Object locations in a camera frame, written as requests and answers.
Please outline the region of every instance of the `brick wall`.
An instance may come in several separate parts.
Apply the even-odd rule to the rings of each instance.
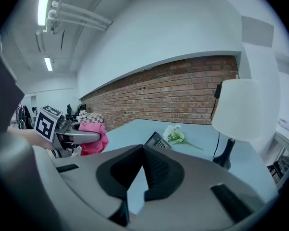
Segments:
[[[210,124],[216,85],[237,74],[233,56],[190,58],[127,76],[81,101],[104,115],[108,131],[134,119]]]

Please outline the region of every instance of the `cable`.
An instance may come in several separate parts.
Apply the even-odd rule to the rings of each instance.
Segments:
[[[215,109],[215,105],[216,105],[216,100],[217,100],[217,98],[215,98],[213,109],[212,109],[212,112],[211,112],[211,121],[212,121],[212,115],[213,115],[213,112],[214,112],[214,109]],[[219,142],[220,142],[220,132],[218,132],[218,140],[217,140],[217,145],[216,145],[216,148],[215,148],[215,151],[214,151],[214,154],[213,154],[213,160],[215,159],[215,153],[217,151],[217,147],[218,147]]]

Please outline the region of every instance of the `fluorescent light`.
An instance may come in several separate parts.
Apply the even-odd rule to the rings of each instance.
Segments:
[[[52,68],[52,64],[50,62],[50,58],[49,57],[45,57],[44,60],[45,60],[45,63],[46,63],[48,71],[52,71],[53,68]]]
[[[44,26],[46,23],[46,11],[48,0],[39,0],[38,6],[38,25]]]

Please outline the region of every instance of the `white desk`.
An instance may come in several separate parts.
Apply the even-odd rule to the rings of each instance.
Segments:
[[[173,125],[173,123],[134,120],[107,133],[109,145],[104,152],[133,144],[145,144],[155,131],[162,135],[168,125]],[[204,151],[187,144],[170,143],[172,149],[177,152],[212,161],[217,144],[218,132],[211,125],[180,125],[187,141],[199,146],[204,149]],[[227,140],[228,137],[221,134],[215,156],[219,156],[224,151]],[[251,144],[236,141],[230,155],[230,162],[231,168],[229,172],[250,185],[265,203],[277,197],[277,188],[273,178]],[[141,210],[144,205],[144,192],[147,189],[145,173],[142,168],[128,190],[128,205],[131,212],[138,214]]]

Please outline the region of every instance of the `table lamp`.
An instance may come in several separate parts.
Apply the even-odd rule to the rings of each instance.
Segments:
[[[251,79],[223,81],[212,126],[230,137],[224,152],[213,162],[230,169],[235,140],[251,142],[261,135],[262,109],[258,83]]]

